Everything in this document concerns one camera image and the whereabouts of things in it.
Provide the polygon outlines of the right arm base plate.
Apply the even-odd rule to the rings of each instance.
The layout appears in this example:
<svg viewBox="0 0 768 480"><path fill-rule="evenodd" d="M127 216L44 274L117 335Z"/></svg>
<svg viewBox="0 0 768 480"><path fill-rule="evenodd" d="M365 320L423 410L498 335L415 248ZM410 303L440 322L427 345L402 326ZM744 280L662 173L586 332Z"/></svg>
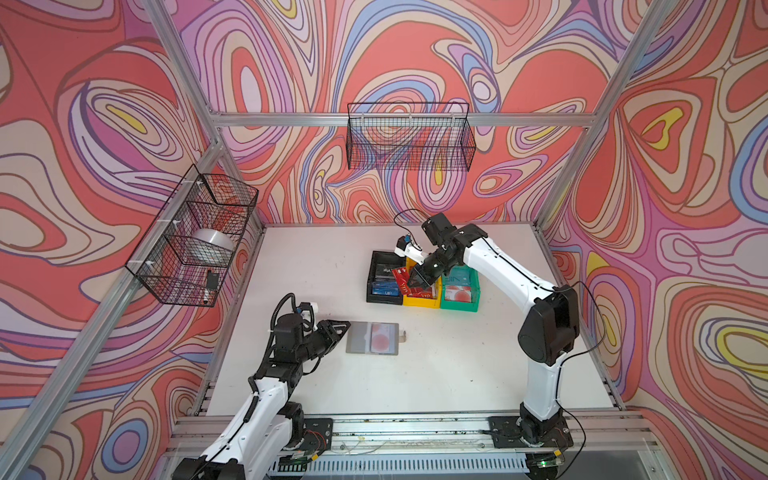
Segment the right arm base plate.
<svg viewBox="0 0 768 480"><path fill-rule="evenodd" d="M561 411L545 421L534 416L491 416L488 435L495 448L567 450L574 446L570 429Z"/></svg>

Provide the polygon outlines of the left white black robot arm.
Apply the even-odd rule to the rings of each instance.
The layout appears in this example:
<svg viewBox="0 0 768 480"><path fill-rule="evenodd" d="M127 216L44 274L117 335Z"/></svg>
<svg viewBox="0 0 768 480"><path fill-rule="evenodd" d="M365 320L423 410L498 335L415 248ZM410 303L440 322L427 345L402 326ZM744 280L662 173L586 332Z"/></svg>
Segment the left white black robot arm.
<svg viewBox="0 0 768 480"><path fill-rule="evenodd" d="M223 432L196 458L185 457L173 479L262 479L286 448L303 442L302 406L291 395L304 364L321 360L343 340L349 321L314 322L293 311L271 320L264 357L248 378L250 396Z"/></svg>

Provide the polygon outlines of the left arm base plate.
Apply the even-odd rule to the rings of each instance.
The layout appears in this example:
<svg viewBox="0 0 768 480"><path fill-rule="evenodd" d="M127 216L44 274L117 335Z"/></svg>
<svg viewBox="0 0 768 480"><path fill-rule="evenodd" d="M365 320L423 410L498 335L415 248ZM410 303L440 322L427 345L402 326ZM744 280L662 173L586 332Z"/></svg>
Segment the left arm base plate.
<svg viewBox="0 0 768 480"><path fill-rule="evenodd" d="M330 417L305 419L298 436L294 436L284 451L303 452L305 455L320 454L332 447L334 420Z"/></svg>

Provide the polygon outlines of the pink white circle card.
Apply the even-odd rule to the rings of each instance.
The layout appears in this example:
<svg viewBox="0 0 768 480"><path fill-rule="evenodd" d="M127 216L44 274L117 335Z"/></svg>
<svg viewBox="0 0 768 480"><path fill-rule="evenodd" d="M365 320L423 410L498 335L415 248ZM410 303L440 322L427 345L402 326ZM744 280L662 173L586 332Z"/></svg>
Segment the pink white circle card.
<svg viewBox="0 0 768 480"><path fill-rule="evenodd" d="M374 323L370 331L370 352L394 354L398 342L397 326L389 323Z"/></svg>

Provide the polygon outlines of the red credit card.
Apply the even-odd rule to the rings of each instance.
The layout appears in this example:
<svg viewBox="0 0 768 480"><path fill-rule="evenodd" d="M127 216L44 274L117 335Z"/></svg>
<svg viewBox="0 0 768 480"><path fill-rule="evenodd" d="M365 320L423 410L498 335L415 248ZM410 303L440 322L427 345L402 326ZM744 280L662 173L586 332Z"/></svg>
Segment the red credit card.
<svg viewBox="0 0 768 480"><path fill-rule="evenodd" d="M409 296L409 295L413 295L414 293L418 294L422 291L420 287L412 287L409 284L410 270L407 267L403 266L403 267L392 268L391 273L402 295Z"/></svg>

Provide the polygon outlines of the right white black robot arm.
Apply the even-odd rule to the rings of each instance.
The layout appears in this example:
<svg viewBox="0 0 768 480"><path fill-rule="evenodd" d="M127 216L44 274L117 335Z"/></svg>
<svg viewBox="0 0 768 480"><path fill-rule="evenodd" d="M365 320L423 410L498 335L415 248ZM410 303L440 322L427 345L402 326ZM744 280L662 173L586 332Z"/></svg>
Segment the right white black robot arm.
<svg viewBox="0 0 768 480"><path fill-rule="evenodd" d="M577 292L534 274L475 224L456 227L440 213L421 228L434 246L431 253L424 254L410 234L400 237L395 247L396 255L415 263L410 288L430 287L454 268L467 266L491 281L524 315L517 340L528 358L528 377L519 428L527 442L540 442L563 416L559 401L562 366L580 336Z"/></svg>

